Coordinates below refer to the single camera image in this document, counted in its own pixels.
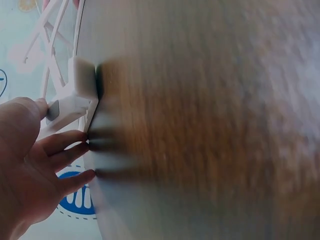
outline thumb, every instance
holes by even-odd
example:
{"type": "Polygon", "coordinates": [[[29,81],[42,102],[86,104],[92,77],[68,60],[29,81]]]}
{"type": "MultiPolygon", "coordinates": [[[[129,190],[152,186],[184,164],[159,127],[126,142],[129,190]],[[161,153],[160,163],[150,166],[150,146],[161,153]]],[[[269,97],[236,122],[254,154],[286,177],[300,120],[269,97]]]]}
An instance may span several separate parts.
{"type": "Polygon", "coordinates": [[[32,101],[15,98],[0,105],[0,141],[17,157],[24,158],[34,145],[40,131],[40,122],[46,116],[48,105],[44,99],[32,101]]]}

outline hand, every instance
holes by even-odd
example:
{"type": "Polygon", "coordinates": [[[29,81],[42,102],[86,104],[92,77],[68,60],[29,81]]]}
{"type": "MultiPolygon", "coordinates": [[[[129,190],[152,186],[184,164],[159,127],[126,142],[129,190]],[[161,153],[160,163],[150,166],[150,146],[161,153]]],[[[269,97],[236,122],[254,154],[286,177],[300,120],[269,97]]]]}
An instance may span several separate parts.
{"type": "Polygon", "coordinates": [[[47,113],[44,100],[16,98],[0,105],[0,236],[17,239],[48,218],[59,202],[95,177],[93,170],[59,179],[56,172],[89,150],[74,130],[36,142],[47,113]],[[65,150],[69,145],[80,144],[65,150]]]}

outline blurry brown object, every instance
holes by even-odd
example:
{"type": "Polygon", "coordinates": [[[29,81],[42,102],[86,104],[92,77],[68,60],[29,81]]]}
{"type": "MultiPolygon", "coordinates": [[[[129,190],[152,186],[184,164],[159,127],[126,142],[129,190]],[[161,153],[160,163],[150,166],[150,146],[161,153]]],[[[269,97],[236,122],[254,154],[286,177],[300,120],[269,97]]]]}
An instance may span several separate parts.
{"type": "Polygon", "coordinates": [[[113,240],[320,238],[320,2],[88,0],[113,240]]]}

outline finger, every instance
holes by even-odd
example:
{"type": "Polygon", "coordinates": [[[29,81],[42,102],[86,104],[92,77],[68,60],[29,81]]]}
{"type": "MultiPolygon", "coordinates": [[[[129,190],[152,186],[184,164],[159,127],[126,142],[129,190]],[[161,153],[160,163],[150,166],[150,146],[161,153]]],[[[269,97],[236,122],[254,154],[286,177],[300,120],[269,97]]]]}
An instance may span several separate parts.
{"type": "Polygon", "coordinates": [[[44,119],[48,112],[48,104],[44,98],[39,98],[35,101],[36,106],[40,112],[40,118],[44,119]]]}
{"type": "Polygon", "coordinates": [[[71,130],[48,136],[38,143],[43,147],[48,156],[52,156],[65,150],[71,144],[85,142],[87,139],[86,133],[78,130],[71,130]]]}
{"type": "Polygon", "coordinates": [[[15,98],[0,105],[0,141],[14,155],[23,158],[35,143],[40,121],[45,116],[44,100],[15,98]]]}
{"type": "Polygon", "coordinates": [[[57,173],[88,151],[89,145],[85,142],[80,143],[68,150],[61,151],[49,158],[51,168],[55,173],[57,173]]]}
{"type": "Polygon", "coordinates": [[[76,176],[71,176],[59,180],[59,188],[63,196],[67,196],[82,188],[85,184],[91,182],[96,176],[96,172],[92,169],[84,171],[76,176]]]}

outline white plastic rod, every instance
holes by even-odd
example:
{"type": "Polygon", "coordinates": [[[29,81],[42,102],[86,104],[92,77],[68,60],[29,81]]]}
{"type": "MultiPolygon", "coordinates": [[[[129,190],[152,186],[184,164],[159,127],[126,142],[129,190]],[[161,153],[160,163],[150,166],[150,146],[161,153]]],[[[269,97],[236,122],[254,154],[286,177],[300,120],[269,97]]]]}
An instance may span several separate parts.
{"type": "MultiPolygon", "coordinates": [[[[53,30],[54,30],[54,26],[53,26],[50,22],[47,22],[44,27],[47,28],[47,29],[50,30],[50,31],[53,31],[53,30]]],[[[67,46],[67,48],[69,48],[69,49],[71,49],[71,50],[74,48],[73,45],[72,45],[72,43],[69,42],[59,31],[56,33],[56,36],[57,36],[58,38],[60,38],[60,40],[61,40],[62,42],[64,42],[64,44],[67,46]]]]}
{"type": "Polygon", "coordinates": [[[49,51],[47,52],[48,54],[53,54],[53,48],[54,48],[54,43],[56,40],[56,36],[58,33],[58,28],[60,27],[62,18],[64,17],[64,14],[66,12],[67,6],[68,6],[69,0],[62,0],[61,7],[58,11],[58,15],[56,17],[54,27],[52,30],[51,38],[50,38],[50,45],[49,45],[49,51]]]}
{"type": "Polygon", "coordinates": [[[21,61],[23,63],[26,63],[27,56],[28,56],[31,48],[33,47],[37,37],[39,36],[41,29],[45,26],[45,24],[48,21],[51,13],[53,12],[53,10],[55,9],[55,7],[57,6],[58,3],[59,3],[58,0],[51,0],[49,2],[49,4],[46,6],[46,8],[43,11],[43,13],[40,15],[40,18],[36,22],[32,33],[30,34],[29,38],[25,42],[26,50],[21,55],[22,56],[21,61]]]}
{"type": "MultiPolygon", "coordinates": [[[[48,32],[45,28],[42,29],[41,35],[43,38],[45,49],[49,49],[50,40],[48,32]]],[[[53,54],[51,57],[51,61],[49,63],[49,71],[51,72],[53,85],[56,91],[60,90],[62,87],[66,85],[61,71],[59,69],[55,54],[53,54]]]]}

